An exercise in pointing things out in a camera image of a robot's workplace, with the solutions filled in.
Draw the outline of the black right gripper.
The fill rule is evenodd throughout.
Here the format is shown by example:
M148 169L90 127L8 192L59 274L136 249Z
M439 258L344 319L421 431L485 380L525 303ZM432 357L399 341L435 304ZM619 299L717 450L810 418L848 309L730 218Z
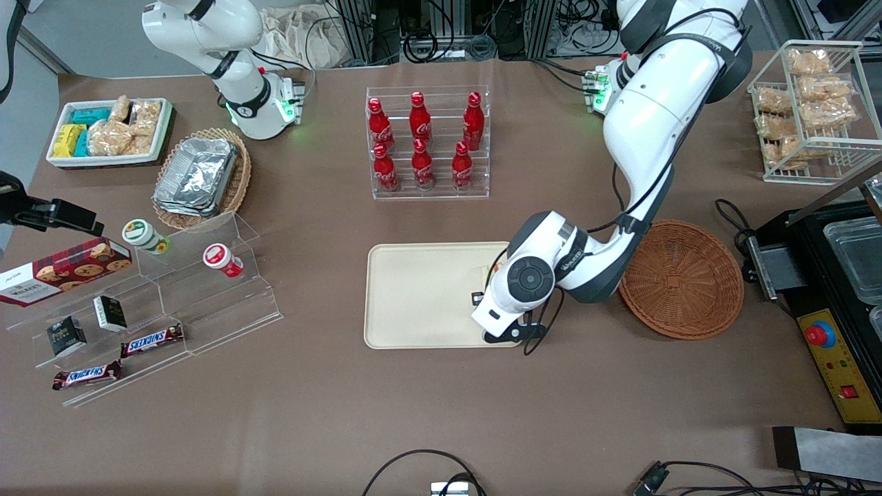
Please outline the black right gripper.
M1 173L1 223L45 232L50 228L66 228L100 238L104 224L94 211L66 200L41 200L28 195L16 176Z

